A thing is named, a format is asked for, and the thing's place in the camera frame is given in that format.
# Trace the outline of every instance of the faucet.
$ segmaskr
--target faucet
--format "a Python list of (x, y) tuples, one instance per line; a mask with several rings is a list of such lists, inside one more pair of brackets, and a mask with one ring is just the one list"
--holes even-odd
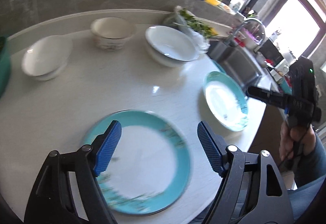
[(255, 22), (257, 22), (258, 24), (260, 24), (261, 26), (262, 26), (262, 35), (264, 35), (264, 37), (257, 43), (257, 45), (260, 45), (260, 44), (262, 44), (262, 43), (264, 43), (265, 42), (265, 40), (266, 40), (266, 35), (265, 35), (265, 26), (263, 25), (263, 23), (260, 21), (260, 20), (258, 20), (258, 19), (256, 19), (256, 18), (253, 18), (253, 17), (250, 17), (250, 18), (247, 18), (247, 19), (245, 19), (244, 21), (242, 21), (242, 23), (234, 30), (234, 32), (230, 35), (230, 36), (228, 36), (224, 41), (223, 41), (223, 43), (225, 44), (225, 45), (229, 45), (230, 43), (231, 43), (231, 41), (233, 40), (233, 38), (237, 35), (237, 33), (246, 25), (246, 24), (248, 24), (249, 22), (251, 22), (251, 21), (255, 21)]

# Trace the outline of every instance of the red object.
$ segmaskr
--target red object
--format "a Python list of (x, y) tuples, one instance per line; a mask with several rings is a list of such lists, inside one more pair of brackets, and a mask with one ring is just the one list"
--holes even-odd
[(244, 47), (246, 46), (245, 43), (244, 43), (243, 41), (239, 40), (237, 37), (234, 37), (234, 40), (236, 41), (236, 43), (237, 43), (240, 47), (244, 48)]
[(274, 67), (274, 62), (271, 59), (266, 59), (265, 62), (269, 63), (270, 65), (272, 65)]

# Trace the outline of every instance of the yellow container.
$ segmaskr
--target yellow container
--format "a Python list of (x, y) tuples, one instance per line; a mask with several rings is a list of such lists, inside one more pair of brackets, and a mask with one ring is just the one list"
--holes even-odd
[(205, 0), (205, 2), (207, 2), (211, 5), (214, 5), (214, 6), (217, 6), (221, 3), (219, 0)]

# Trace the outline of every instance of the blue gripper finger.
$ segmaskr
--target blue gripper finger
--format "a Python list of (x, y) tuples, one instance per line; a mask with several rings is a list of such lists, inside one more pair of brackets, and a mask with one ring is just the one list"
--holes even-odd
[(197, 136), (200, 140), (200, 143), (202, 144), (208, 161), (211, 164), (211, 168), (214, 172), (218, 173), (220, 177), (224, 177), (226, 175), (227, 170), (225, 169), (225, 165), (223, 163), (223, 156), (221, 154), (221, 151), (214, 144), (206, 126), (203, 122), (200, 122), (198, 124)]
[(98, 177), (100, 173), (105, 171), (108, 167), (113, 152), (115, 151), (115, 148), (117, 147), (117, 144), (120, 140), (121, 133), (122, 128), (120, 122), (114, 120), (111, 122), (105, 133), (103, 135), (99, 135), (103, 137), (103, 143), (99, 147), (99, 150), (95, 156), (95, 165), (93, 172), (96, 177)]

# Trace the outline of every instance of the green vegetables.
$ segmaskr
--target green vegetables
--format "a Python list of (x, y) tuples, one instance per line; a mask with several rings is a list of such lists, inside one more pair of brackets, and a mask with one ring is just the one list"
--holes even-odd
[(183, 16), (187, 25), (190, 26), (194, 31), (198, 32), (199, 34), (203, 35), (205, 38), (210, 38), (212, 36), (217, 35), (215, 30), (210, 26), (198, 21), (195, 16), (190, 15), (187, 12), (186, 8), (182, 8), (179, 11), (180, 15)]

